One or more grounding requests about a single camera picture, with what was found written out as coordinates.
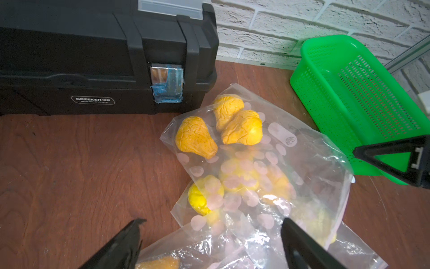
toolbox label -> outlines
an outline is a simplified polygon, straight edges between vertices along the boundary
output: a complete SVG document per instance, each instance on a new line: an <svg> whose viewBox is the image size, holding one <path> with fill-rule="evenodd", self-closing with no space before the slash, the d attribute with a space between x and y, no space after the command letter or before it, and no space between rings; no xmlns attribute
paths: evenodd
<svg viewBox="0 0 430 269"><path fill-rule="evenodd" d="M113 105L115 100L111 97L100 97L100 96L71 96L72 101L78 104L88 105Z"/></svg>

yellow pear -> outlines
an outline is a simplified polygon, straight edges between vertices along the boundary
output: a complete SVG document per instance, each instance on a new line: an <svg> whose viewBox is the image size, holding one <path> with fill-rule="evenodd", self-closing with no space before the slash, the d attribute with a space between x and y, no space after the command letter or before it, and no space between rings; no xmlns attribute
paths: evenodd
<svg viewBox="0 0 430 269"><path fill-rule="evenodd" d="M277 165L268 165L266 176L272 182L273 188L271 191L260 189L258 195L266 204L274 204L274 200L279 198L289 201L291 199L291 188L289 179L285 173Z"/></svg>
<svg viewBox="0 0 430 269"><path fill-rule="evenodd" d="M244 145L258 144L263 138L263 123L257 112L241 110L227 124L221 134L226 145L241 143Z"/></svg>
<svg viewBox="0 0 430 269"><path fill-rule="evenodd" d="M252 165L253 160L254 158L250 155L245 162L249 162ZM226 191L243 194L246 190L255 191L258 189L260 174L254 168L244 170L240 165L240 160L237 158L227 160L222 165L232 168L228 173L223 172L222 168L219 172L219 179Z"/></svg>
<svg viewBox="0 0 430 269"><path fill-rule="evenodd" d="M204 120L196 116L188 117L182 122L176 133L175 143L180 151L192 152L206 159L213 158L218 151Z"/></svg>
<svg viewBox="0 0 430 269"><path fill-rule="evenodd" d="M221 132L231 121L233 116L243 109L242 99L237 95L223 94L218 96L214 103L214 113L216 117L216 130Z"/></svg>

black toolbox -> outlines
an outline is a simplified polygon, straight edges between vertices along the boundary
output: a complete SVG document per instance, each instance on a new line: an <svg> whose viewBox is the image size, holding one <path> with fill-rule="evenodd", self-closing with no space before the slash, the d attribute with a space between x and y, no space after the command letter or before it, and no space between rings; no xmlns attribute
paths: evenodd
<svg viewBox="0 0 430 269"><path fill-rule="evenodd" d="M200 107L216 81L215 13L139 10L138 0L0 3L0 114L155 114ZM183 68L182 101L156 103L152 64Z"/></svg>

metal frame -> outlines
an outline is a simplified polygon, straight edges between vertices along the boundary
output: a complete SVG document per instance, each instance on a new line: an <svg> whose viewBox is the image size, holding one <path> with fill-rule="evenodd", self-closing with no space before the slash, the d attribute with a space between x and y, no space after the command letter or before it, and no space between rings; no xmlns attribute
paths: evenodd
<svg viewBox="0 0 430 269"><path fill-rule="evenodd" d="M409 49L407 49L404 53L400 54L389 63L385 65L385 68L391 74L396 72L397 70L403 68L410 62L419 58L421 55L430 50L430 35L416 43Z"/></svg>

white brick wall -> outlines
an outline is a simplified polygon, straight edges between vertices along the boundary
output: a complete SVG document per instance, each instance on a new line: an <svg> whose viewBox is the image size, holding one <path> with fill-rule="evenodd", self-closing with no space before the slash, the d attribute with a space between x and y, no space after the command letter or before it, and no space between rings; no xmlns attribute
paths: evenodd
<svg viewBox="0 0 430 269"><path fill-rule="evenodd" d="M393 77L426 113L426 105L419 99L418 94L430 91L430 51L394 72Z"/></svg>
<svg viewBox="0 0 430 269"><path fill-rule="evenodd" d="M430 34L430 0L212 0L218 59L294 69L302 43L348 34L383 63Z"/></svg>

